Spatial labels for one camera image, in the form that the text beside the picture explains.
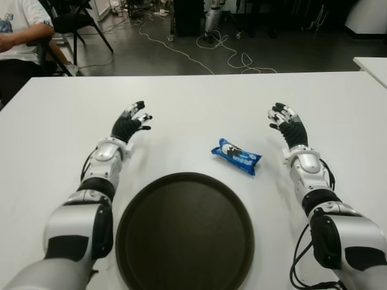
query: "concrete floor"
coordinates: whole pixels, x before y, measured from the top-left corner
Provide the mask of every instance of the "concrete floor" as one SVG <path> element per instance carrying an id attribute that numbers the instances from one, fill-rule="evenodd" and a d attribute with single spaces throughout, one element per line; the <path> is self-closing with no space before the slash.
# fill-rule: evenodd
<path id="1" fill-rule="evenodd" d="M 107 66 L 95 66 L 81 69 L 85 76 L 170 76 L 210 74 L 200 64 L 190 61 L 186 56 L 168 50 L 161 43 L 151 42 L 139 33 L 149 33 L 153 39 L 164 42 L 167 46 L 180 50 L 191 58 L 202 62 L 215 74 L 239 74 L 242 69 L 231 68 L 227 59 L 232 55 L 222 47 L 215 50 L 198 48 L 195 37 L 176 37 L 174 42 L 166 39 L 169 33 L 169 21 L 156 16 L 151 21 L 146 16 L 143 23 L 126 18 L 108 16 L 101 26 L 104 30 L 110 25 L 118 24 L 114 31 L 106 34 L 115 56 Z M 226 45 L 239 53 L 231 63 L 241 65 L 241 53 L 247 53 L 253 59 L 252 66 L 274 68 L 279 73 L 305 73 L 318 71 L 357 71 L 353 63 L 355 56 L 387 57 L 387 45 L 384 40 L 354 40 L 345 33 L 319 31 L 318 33 L 300 31 L 280 31 L 277 39 L 268 37 L 265 29 L 257 29 L 256 37 L 246 34 L 236 40 L 235 28 L 225 22 L 220 26 L 222 34 L 228 34 Z M 79 42 L 79 66 L 106 63 L 111 54 L 93 28 L 80 31 L 86 45 Z"/>

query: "office chair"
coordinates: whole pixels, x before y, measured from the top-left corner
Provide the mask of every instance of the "office chair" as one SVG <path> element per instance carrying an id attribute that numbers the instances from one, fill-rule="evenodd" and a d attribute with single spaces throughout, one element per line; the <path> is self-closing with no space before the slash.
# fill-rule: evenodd
<path id="1" fill-rule="evenodd" d="M 40 0 L 40 2 L 48 2 L 49 6 L 46 10 L 51 16 L 53 21 L 53 26 L 55 32 L 66 34 L 73 33 L 74 35 L 74 64 L 77 65 L 77 40 L 79 39 L 83 44 L 86 44 L 84 39 L 79 35 L 78 29 L 83 27 L 92 26 L 94 27 L 99 36 L 102 38 L 106 46 L 109 48 L 111 53 L 114 53 L 113 48 L 110 46 L 109 42 L 106 40 L 102 31 L 99 29 L 98 25 L 95 23 L 94 19 L 87 12 L 87 8 L 89 8 L 90 0 Z M 69 12 L 66 14 L 59 15 L 54 17 L 52 14 L 53 8 L 59 4 L 65 5 L 75 5 L 77 9 L 75 13 Z"/>
<path id="2" fill-rule="evenodd" d="M 39 46 L 42 48 L 41 52 L 39 53 L 39 61 L 41 66 L 43 67 L 43 73 L 45 77 L 51 77 L 55 72 L 57 67 L 59 66 L 63 73 L 71 77 L 71 73 L 68 71 L 66 66 L 57 58 L 57 56 L 54 54 L 54 52 L 50 48 L 50 41 L 51 38 L 44 38 L 40 40 L 36 40 L 33 42 L 29 42 L 27 44 L 28 47 L 36 47 Z M 55 62 L 50 62 L 46 60 L 45 56 L 46 54 L 49 54 Z"/>

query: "snack package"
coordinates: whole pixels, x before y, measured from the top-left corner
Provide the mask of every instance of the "snack package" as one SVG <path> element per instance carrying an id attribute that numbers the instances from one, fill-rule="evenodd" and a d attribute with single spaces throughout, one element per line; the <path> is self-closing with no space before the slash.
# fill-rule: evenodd
<path id="1" fill-rule="evenodd" d="M 211 150 L 212 154 L 222 156 L 248 174 L 255 175 L 254 167 L 261 159 L 260 155 L 243 151 L 223 138 L 219 140 L 219 145 Z"/>

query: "dark brown tray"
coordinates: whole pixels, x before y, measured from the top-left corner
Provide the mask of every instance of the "dark brown tray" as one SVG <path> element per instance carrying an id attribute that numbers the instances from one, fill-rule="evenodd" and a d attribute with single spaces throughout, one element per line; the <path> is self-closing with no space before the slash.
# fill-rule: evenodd
<path id="1" fill-rule="evenodd" d="M 130 290 L 237 290 L 252 264 L 253 227 L 226 185 L 176 173 L 131 201 L 115 250 Z"/>

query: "dark pants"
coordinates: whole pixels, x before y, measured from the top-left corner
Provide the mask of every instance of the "dark pants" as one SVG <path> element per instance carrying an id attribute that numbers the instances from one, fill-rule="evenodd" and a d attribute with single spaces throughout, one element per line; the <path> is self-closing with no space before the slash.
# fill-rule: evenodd
<path id="1" fill-rule="evenodd" d="M 6 105 L 32 77 L 42 77 L 43 69 L 34 62 L 0 60 L 0 100 Z"/>

